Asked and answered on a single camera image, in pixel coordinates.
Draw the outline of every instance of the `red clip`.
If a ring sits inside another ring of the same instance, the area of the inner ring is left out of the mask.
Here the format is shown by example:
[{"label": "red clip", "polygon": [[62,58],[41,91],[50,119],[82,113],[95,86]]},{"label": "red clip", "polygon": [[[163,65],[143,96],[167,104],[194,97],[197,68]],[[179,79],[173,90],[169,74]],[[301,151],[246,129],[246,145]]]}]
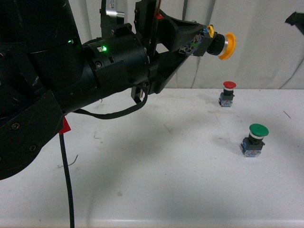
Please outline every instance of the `red clip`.
[{"label": "red clip", "polygon": [[71,128],[70,128],[70,125],[68,125],[68,123],[67,123],[67,119],[65,117],[63,117],[63,128],[59,132],[59,134],[64,134],[66,132],[69,132],[70,130],[71,130]]},{"label": "red clip", "polygon": [[160,14],[160,13],[158,13],[158,14],[155,14],[155,18],[157,19],[157,20],[160,20],[160,19],[163,19],[163,18],[165,18],[162,14]]}]

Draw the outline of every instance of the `black cylindrical joint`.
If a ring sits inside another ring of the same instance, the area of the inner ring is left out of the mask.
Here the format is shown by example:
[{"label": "black cylindrical joint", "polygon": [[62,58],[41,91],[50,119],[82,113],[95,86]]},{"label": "black cylindrical joint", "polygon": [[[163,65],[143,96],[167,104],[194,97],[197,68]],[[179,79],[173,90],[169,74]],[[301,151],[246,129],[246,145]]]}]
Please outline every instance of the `black cylindrical joint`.
[{"label": "black cylindrical joint", "polygon": [[124,61],[130,83],[138,84],[147,80],[149,59],[143,46],[133,35],[96,41],[84,46],[84,49],[86,59],[95,71]]},{"label": "black cylindrical joint", "polygon": [[211,55],[218,56],[225,45],[225,37],[219,33],[216,33],[211,45],[207,49],[207,52]]}]

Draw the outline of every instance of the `white curtain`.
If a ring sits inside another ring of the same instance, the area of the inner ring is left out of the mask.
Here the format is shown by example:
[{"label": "white curtain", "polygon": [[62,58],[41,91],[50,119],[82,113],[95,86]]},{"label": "white curtain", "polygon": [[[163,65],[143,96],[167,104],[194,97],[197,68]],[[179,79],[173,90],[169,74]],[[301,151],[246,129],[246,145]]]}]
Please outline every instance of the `white curtain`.
[{"label": "white curtain", "polygon": [[[125,22],[133,24],[135,2],[118,0]],[[218,33],[237,37],[233,56],[189,57],[168,83],[170,88],[304,89],[304,36],[285,24],[293,12],[304,12],[304,0],[162,0],[161,9],[177,19],[212,24]],[[100,37],[101,0],[70,0],[82,42]],[[161,45],[158,51],[164,51]]]}]

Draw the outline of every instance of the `red button cap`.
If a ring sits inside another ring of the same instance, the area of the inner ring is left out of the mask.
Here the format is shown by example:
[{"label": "red button cap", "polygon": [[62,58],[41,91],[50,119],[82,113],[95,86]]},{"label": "red button cap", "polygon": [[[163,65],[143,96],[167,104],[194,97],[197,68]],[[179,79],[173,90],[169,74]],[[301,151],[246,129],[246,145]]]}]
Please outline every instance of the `red button cap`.
[{"label": "red button cap", "polygon": [[233,89],[237,87],[237,84],[235,84],[234,82],[226,81],[224,82],[224,87],[226,87],[227,89]]}]

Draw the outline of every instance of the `black strap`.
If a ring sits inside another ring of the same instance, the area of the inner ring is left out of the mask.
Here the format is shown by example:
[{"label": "black strap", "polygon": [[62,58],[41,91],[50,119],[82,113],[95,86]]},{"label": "black strap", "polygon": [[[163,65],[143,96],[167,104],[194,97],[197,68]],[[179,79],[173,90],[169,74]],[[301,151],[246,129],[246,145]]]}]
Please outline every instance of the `black strap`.
[{"label": "black strap", "polygon": [[93,116],[93,117],[95,117],[97,119],[102,119],[102,120],[115,119],[115,118],[118,118],[118,117],[122,117],[122,116],[128,115],[130,113],[133,113],[133,112],[141,109],[146,104],[146,102],[148,100],[148,89],[146,87],[142,86],[142,85],[132,84],[132,83],[130,83],[129,86],[130,86],[129,88],[131,88],[131,87],[140,88],[145,93],[145,96],[144,96],[143,100],[140,103],[138,103],[138,104],[136,104],[134,106],[131,106],[131,107],[127,108],[127,109],[124,109],[122,111],[115,112],[115,113],[96,114],[96,113],[88,112],[88,111],[83,110],[83,109],[78,109],[78,110],[74,111],[74,113],[90,115],[90,116]]}]

